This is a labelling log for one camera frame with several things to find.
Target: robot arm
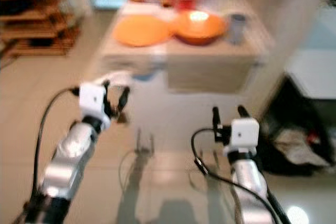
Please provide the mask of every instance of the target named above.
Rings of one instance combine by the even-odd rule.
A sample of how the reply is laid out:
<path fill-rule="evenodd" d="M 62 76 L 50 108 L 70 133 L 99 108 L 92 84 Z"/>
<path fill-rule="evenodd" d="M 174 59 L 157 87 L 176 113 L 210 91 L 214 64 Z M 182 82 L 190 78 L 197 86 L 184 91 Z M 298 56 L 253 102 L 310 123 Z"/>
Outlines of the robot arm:
<path fill-rule="evenodd" d="M 88 160 L 94 152 L 98 135 L 108 129 L 127 103 L 130 89 L 125 87 L 117 106 L 107 100 L 108 87 L 126 86 L 127 72 L 114 73 L 100 82 L 83 83 L 79 87 L 82 120 L 75 122 L 62 139 L 47 165 L 37 193 L 25 206 L 25 223 L 62 223 L 67 215 Z"/>
<path fill-rule="evenodd" d="M 200 129 L 192 137 L 195 164 L 204 175 L 210 175 L 210 177 L 231 184 L 237 224 L 279 223 L 277 216 L 282 223 L 289 224 L 289 219 L 268 190 L 267 183 L 254 161 L 259 124 L 249 117 L 244 107 L 239 106 L 238 112 L 240 119 L 234 119 L 229 126 L 221 125 L 218 108 L 213 108 L 213 128 Z M 221 142 L 224 145 L 224 155 L 228 157 L 231 165 L 232 180 L 222 178 L 208 170 L 202 159 L 197 156 L 194 137 L 197 133 L 206 130 L 213 130 L 215 142 Z"/>

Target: tiled floor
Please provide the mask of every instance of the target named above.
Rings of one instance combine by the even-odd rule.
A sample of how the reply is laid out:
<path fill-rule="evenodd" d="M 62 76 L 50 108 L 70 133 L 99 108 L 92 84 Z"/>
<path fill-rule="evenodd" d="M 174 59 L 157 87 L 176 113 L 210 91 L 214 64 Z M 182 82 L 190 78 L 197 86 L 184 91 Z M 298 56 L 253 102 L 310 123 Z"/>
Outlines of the tiled floor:
<path fill-rule="evenodd" d="M 29 196 L 35 137 L 46 103 L 57 90 L 82 79 L 112 16 L 98 12 L 86 19 L 68 58 L 19 58 L 0 72 L 0 223 L 10 223 Z M 56 103 L 45 126 L 40 173 L 78 116 L 77 100 L 70 95 Z M 134 148 L 127 125 L 113 125 L 102 133 L 66 223 L 234 223 L 229 188 L 205 179 L 190 151 L 167 147 L 170 151 L 151 156 L 137 155 Z M 213 168 L 229 175 L 225 158 L 219 155 L 217 163 L 212 153 L 204 156 Z M 301 207 L 311 224 L 334 223 L 334 175 L 266 178 L 285 209 Z"/>

